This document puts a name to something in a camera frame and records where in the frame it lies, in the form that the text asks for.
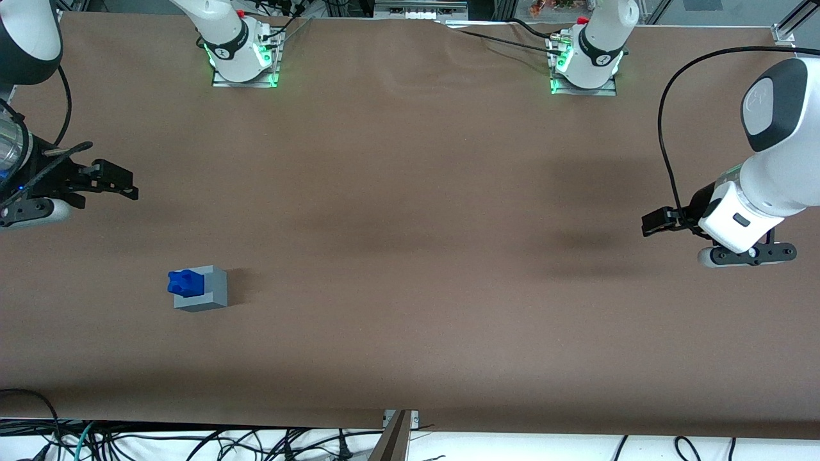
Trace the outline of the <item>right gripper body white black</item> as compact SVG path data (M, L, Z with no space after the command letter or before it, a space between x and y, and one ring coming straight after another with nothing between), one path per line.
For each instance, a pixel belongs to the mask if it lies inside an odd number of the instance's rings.
M56 198L71 207L84 208L83 193L91 193L93 181L85 172L86 166L75 163L72 156L91 146L92 142L81 142L63 149L52 143L36 142L30 166L24 167L18 178L18 207L27 210L37 206L36 199Z

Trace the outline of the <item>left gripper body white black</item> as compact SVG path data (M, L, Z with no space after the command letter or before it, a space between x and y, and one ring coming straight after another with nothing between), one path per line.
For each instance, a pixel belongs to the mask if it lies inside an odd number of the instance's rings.
M786 198L770 181L726 181L715 187L699 225L732 253L744 253L784 220Z

